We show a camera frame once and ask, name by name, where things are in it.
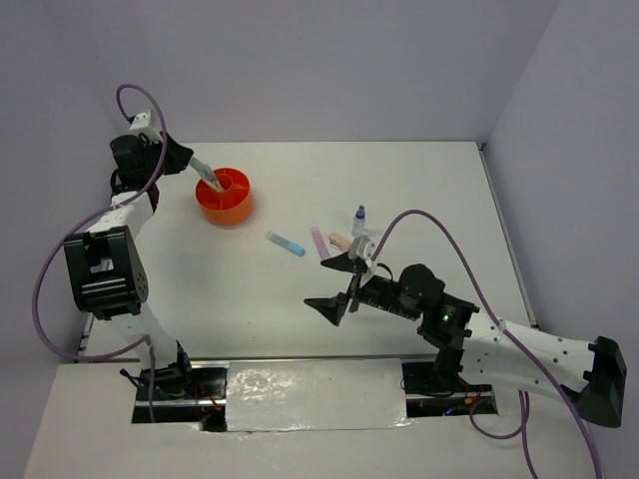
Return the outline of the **green transparent cap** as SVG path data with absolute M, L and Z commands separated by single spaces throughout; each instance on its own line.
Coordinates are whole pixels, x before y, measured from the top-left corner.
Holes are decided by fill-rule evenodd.
M 191 157 L 190 161 L 189 161 L 189 165 L 192 169 L 194 169 L 198 175 L 203 178 L 203 175 L 205 173 L 214 173 L 214 171 L 211 169 L 211 167 L 203 162 L 201 162 L 199 159 L 197 159 L 196 157 Z

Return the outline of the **blue highlighter marker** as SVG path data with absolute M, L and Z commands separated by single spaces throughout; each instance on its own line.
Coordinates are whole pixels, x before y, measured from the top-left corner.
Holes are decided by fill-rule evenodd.
M 302 246 L 273 232 L 267 232 L 265 238 L 296 256 L 302 257 L 306 254 L 306 250 Z

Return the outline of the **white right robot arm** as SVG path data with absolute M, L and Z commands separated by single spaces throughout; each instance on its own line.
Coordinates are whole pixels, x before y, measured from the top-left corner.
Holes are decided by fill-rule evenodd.
M 471 143 L 202 148 L 224 189 L 163 178 L 151 304 L 198 357 L 435 355 L 445 390 L 570 400 L 616 427 L 626 368 L 607 338 L 532 327 Z

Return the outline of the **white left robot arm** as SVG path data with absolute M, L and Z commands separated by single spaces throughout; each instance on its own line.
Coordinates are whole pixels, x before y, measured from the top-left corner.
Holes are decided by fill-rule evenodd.
M 159 174 L 174 175 L 193 151 L 153 127 L 141 127 L 110 143 L 116 162 L 110 209 L 83 233 L 66 236 L 65 260 L 76 306 L 111 325 L 135 347 L 141 361 L 136 382 L 164 397 L 182 398 L 196 384 L 188 354 L 147 304 L 150 286 L 135 238 L 155 213 Z

